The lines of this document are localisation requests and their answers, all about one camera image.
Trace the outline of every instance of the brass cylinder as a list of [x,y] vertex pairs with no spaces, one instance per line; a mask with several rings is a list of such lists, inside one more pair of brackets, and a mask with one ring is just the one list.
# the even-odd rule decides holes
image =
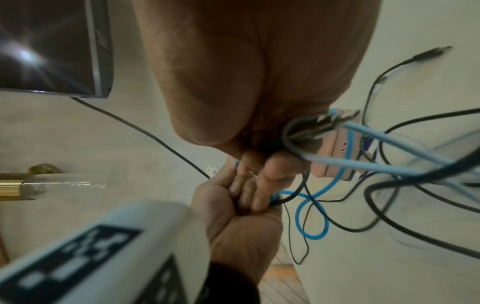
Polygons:
[[31,173],[0,173],[0,201],[21,199],[20,186],[32,175]]

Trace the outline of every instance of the white table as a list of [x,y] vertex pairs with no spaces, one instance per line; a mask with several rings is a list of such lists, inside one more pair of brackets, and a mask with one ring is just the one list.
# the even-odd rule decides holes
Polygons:
[[[403,68],[389,78],[372,102],[368,124],[385,130],[411,118],[480,106],[479,15],[480,3],[474,1],[385,1],[378,29],[352,87],[334,106],[361,108],[379,73],[417,53],[447,45],[454,47],[449,54]],[[475,128],[480,128],[479,116],[417,124],[398,132],[434,147]],[[479,139],[477,134],[440,153],[458,158],[475,148]],[[386,153],[394,164],[405,165],[409,159],[393,148]],[[308,185],[316,192],[329,181],[311,178]],[[341,182],[323,199],[340,198],[352,186],[352,182]],[[370,223],[374,214],[365,203],[363,188],[345,202],[324,203],[327,213],[348,227]],[[449,190],[442,189],[441,193],[458,202],[466,201]],[[306,250],[293,222],[301,201],[296,199],[288,205],[292,250],[297,259]],[[411,229],[480,250],[479,216],[458,211],[414,188],[401,192],[389,215]],[[286,212],[283,219],[283,240],[287,244]],[[317,234],[323,224],[323,217],[313,209],[306,230]],[[312,303],[480,301],[480,261],[426,245],[384,223],[360,234],[330,225],[324,239],[308,242],[310,254],[296,269]]]

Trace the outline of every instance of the hand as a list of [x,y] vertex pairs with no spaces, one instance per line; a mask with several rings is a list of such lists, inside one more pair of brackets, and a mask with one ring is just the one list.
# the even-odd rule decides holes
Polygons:
[[[206,224],[211,261],[229,266],[258,284],[279,249],[282,208],[240,214],[237,200],[228,191],[236,174],[235,160],[229,158],[212,179],[197,187],[191,207]],[[247,180],[241,196],[253,195],[255,187],[255,178]]]
[[380,0],[133,3],[173,128],[241,160],[239,184],[257,174],[248,205],[257,212],[309,168],[258,147],[294,117],[327,113],[349,87],[380,9]]

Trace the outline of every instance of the black sleeve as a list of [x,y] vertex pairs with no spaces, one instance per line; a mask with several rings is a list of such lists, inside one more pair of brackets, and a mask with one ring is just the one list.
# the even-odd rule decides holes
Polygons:
[[257,285],[243,274],[211,263],[197,304],[260,304]]

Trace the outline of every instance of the black plug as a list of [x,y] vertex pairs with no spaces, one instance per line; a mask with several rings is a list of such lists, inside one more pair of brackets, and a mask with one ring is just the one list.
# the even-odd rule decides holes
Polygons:
[[435,58],[438,56],[443,55],[446,51],[451,49],[452,47],[443,47],[443,48],[434,48],[431,50],[428,50],[426,52],[420,53],[418,55],[415,55],[411,58],[412,61],[423,61],[431,58]]

